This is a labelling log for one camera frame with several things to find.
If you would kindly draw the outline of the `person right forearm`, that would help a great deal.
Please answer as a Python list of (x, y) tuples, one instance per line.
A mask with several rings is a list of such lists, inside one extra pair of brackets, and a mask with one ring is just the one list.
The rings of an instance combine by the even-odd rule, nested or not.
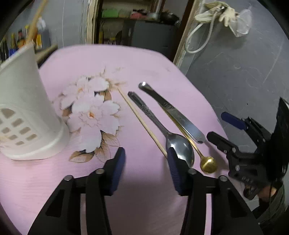
[(259, 206), (252, 211), (260, 226), (276, 222), (286, 211), (284, 183), (277, 182), (272, 187), (277, 192), (269, 201), (259, 199)]

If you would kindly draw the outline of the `person right hand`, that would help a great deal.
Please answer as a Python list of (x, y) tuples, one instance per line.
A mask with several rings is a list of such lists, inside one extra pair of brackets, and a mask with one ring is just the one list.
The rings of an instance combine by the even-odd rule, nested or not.
[(275, 187), (272, 187), (271, 185), (267, 185), (263, 189), (260, 190), (258, 193), (259, 199), (263, 201), (269, 201), (270, 198), (277, 192), (277, 189)]

